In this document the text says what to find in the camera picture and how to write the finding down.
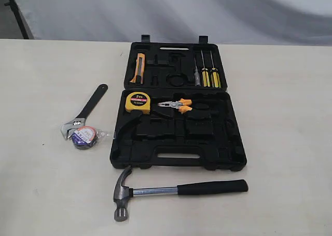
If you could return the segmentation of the black handled adjustable wrench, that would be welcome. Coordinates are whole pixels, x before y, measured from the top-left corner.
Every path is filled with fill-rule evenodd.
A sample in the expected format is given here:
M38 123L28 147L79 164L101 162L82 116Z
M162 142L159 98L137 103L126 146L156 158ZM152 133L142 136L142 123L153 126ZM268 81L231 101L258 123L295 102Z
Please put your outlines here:
M107 84L100 84L94 91L93 95L90 97L89 101L83 107L82 111L74 119L62 125L61 134L65 140L70 139L76 129L85 125L87 117L96 107L107 90Z

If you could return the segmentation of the clear voltage tester screwdriver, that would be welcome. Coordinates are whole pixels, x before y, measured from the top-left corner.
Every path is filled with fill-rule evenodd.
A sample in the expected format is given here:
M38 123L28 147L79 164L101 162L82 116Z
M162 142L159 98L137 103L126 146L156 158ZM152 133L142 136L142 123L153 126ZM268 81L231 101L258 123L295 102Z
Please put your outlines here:
M194 63L195 63L195 70L194 70L195 86L201 86L199 71L198 71L197 63L196 63L196 58L194 58Z

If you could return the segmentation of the white backdrop cloth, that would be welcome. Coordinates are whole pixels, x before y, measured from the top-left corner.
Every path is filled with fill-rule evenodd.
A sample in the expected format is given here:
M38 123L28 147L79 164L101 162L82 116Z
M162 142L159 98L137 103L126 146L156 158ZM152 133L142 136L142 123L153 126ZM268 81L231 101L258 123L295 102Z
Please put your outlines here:
M331 0L15 0L35 39L331 45Z

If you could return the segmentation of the orange utility knife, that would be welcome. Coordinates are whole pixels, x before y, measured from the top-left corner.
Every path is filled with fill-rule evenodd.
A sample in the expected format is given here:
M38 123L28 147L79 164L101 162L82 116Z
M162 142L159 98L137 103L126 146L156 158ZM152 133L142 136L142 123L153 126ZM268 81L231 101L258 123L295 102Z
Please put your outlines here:
M131 83L142 85L144 82L144 70L145 70L145 55L138 53L136 58L136 67Z

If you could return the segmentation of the orange handled pliers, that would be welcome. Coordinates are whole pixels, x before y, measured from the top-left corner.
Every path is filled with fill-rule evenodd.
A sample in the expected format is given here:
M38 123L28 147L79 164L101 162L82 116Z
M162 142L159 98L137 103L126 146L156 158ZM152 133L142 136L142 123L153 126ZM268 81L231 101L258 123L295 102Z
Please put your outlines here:
M189 112L192 110L192 100L181 98L179 101L164 101L158 103L159 107L169 107L177 109L181 114Z

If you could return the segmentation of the claw hammer black grip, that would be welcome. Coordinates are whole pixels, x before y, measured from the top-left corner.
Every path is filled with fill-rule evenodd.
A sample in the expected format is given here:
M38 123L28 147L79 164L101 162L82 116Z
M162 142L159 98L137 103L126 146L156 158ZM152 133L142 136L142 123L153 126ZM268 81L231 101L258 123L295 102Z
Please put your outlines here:
M120 174L115 184L113 201L116 204L114 212L115 221L128 219L128 202L137 196L149 195L178 195L178 196L201 196L216 195L223 193L247 192L248 184L243 179L233 181L212 181L177 185L174 187L154 187L134 189L125 186L126 178L132 173L132 167L127 166Z

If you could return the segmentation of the yellow black screwdriver right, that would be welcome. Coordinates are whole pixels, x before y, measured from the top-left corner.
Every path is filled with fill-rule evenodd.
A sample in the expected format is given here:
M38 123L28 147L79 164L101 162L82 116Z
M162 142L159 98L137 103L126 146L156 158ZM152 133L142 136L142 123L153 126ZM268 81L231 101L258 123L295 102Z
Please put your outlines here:
M211 51L210 51L210 58L211 58L211 62L212 62L212 68L211 68L212 86L214 88L221 88L219 72L218 72L218 69L215 67L214 59L213 59L213 54L212 54Z

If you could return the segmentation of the black plastic tool case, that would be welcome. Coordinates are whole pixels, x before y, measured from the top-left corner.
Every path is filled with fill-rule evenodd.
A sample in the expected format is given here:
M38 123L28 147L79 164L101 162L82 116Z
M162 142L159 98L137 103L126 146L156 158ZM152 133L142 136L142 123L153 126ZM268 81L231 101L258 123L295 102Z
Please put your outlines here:
M202 58L210 77L203 86ZM221 88L211 81L213 54ZM145 55L144 82L131 83L138 53ZM196 58L201 86L195 86ZM200 36L195 44L153 43L149 35L131 44L117 121L110 149L113 167L200 166L208 170L240 171L247 163L222 59L215 44ZM150 114L125 110L127 96L144 92L151 98ZM164 101L192 100L192 110L159 107Z

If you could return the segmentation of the yellow black screwdriver left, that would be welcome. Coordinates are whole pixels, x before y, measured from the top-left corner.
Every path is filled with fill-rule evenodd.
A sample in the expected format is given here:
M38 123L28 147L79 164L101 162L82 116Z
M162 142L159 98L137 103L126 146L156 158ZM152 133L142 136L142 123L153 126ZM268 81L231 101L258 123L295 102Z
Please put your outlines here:
M203 80L203 86L204 87L210 87L210 77L209 77L209 72L208 72L208 69L205 67L205 60L204 60L204 54L203 54L203 51L200 50L200 53L201 53L201 58L202 58L202 65L203 65L203 68L202 68L202 80Z

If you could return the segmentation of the black electrical tape roll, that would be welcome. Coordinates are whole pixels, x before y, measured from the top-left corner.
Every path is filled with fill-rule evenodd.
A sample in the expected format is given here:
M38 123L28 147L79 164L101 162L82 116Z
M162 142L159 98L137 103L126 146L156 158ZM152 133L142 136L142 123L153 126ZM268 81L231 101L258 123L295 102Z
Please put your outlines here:
M75 129L71 141L76 149L88 150L107 137L110 137L110 133L91 126L83 126Z

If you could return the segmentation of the yellow black screwdriver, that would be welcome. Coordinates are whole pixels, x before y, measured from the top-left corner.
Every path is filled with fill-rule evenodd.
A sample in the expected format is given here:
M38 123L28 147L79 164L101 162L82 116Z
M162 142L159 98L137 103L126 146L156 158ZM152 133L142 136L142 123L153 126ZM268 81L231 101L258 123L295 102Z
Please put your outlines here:
M212 62L212 68L211 68L212 86L214 88L221 88L219 72L218 72L218 69L215 67L214 59L213 59L213 54L212 54L211 51L210 51L210 58L211 58L211 62Z
M202 68L202 80L203 80L203 86L204 87L210 87L210 77L209 77L209 72L208 72L208 69L205 67L205 60L204 60L204 54L203 54L203 51L200 50L200 53L201 53L201 58L202 58L202 65L203 65L203 68Z

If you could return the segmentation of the black backdrop stand pole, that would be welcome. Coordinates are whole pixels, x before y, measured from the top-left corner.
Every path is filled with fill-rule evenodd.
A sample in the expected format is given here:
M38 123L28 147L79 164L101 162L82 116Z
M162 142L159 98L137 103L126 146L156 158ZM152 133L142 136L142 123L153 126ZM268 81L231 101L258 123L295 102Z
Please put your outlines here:
M20 15L20 9L19 9L16 1L15 0L8 0L7 2L4 3L4 6L9 7L11 9L23 39L30 39L29 35L28 35L28 32L25 28L22 16Z

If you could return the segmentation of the yellow tape measure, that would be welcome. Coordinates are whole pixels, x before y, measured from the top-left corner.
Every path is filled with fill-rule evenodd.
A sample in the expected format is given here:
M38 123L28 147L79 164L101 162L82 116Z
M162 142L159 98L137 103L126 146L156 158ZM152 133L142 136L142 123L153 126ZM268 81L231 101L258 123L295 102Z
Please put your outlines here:
M132 92L126 98L125 110L129 113L134 110L139 110L144 115L149 115L150 107L151 98L144 92Z

